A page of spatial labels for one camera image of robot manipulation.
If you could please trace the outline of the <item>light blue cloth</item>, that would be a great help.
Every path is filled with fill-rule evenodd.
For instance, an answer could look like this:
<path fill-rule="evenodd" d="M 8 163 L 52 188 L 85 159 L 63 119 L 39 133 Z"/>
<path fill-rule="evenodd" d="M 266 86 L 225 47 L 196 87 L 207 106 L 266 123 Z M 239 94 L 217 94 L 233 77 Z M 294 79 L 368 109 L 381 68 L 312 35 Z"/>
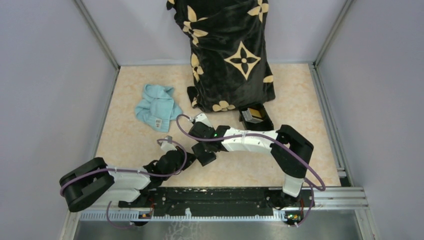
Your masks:
<path fill-rule="evenodd" d="M 157 132 L 169 132 L 171 122 L 183 113 L 173 98 L 174 91 L 172 86 L 145 84 L 134 109 L 136 119 Z"/>

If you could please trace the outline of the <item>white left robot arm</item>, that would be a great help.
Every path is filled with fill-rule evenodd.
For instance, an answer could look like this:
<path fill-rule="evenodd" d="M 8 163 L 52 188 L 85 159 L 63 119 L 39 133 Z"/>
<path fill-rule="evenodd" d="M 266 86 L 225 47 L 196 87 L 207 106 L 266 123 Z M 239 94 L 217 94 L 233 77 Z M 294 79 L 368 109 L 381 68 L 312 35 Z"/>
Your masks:
<path fill-rule="evenodd" d="M 59 180 L 60 195 L 73 213 L 109 202 L 123 202 L 125 208 L 144 207 L 149 203 L 151 189 L 184 171 L 196 159 L 182 149 L 169 150 L 141 169 L 125 169 L 111 167 L 102 157 L 95 157 Z"/>

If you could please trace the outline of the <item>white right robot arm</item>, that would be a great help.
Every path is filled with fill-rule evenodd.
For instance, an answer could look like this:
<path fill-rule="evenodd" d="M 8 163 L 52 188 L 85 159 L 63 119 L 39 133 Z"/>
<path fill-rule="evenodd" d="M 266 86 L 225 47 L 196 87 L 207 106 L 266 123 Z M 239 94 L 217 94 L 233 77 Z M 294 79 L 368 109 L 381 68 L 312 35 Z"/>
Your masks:
<path fill-rule="evenodd" d="M 314 145 L 290 125 L 270 131 L 240 130 L 228 125 L 217 128 L 195 122 L 188 134 L 205 144 L 209 152 L 252 152 L 272 156 L 284 172 L 281 199 L 287 206 L 301 200 L 301 188 Z"/>

